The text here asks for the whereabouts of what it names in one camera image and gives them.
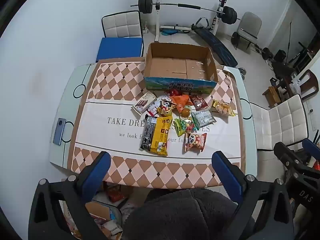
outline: barbell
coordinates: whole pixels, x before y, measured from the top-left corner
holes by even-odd
[[[184,3],[153,3],[152,0],[138,0],[138,4],[131,5],[130,7],[138,6],[139,11],[143,14],[149,14],[152,13],[152,7],[153,5],[174,5],[178,7],[185,7],[185,8],[191,8],[191,9],[197,9],[197,10],[207,10],[211,12],[218,13],[218,17],[221,18],[222,22],[226,24],[234,24],[237,20],[240,20],[237,18],[237,12],[228,6],[223,7],[223,11],[215,11],[207,8],[202,8],[200,6],[196,5],[190,5],[190,4],[184,4]]]

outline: blue cushion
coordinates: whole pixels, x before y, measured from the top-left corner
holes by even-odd
[[[97,61],[107,58],[141,57],[142,38],[102,38]]]

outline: gray chair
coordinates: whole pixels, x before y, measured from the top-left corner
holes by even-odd
[[[261,19],[251,12],[246,12],[241,18],[240,24],[236,32],[233,33],[231,43],[238,48],[240,37],[249,42],[250,44],[257,44],[257,36],[261,28]]]

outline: screw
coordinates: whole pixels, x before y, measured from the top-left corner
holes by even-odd
[[[44,185],[46,182],[47,182],[46,179],[41,179],[41,180],[39,181],[39,184],[40,184],[40,185]]]
[[[283,184],[283,180],[282,179],[277,179],[277,183],[282,185]]]
[[[247,175],[247,180],[248,181],[254,181],[255,177],[253,175]]]
[[[75,181],[76,178],[77,178],[77,177],[76,177],[75,175],[71,175],[71,176],[68,177],[68,180],[69,180],[69,181]]]

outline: panda snack package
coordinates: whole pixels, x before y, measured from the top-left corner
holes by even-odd
[[[160,101],[160,106],[157,108],[158,113],[162,116],[172,116],[172,110],[177,107],[176,104],[162,99]]]
[[[207,138],[207,133],[198,134],[198,133],[185,133],[184,140],[184,150],[187,152],[192,147],[199,148],[202,152],[204,149],[205,139]]]

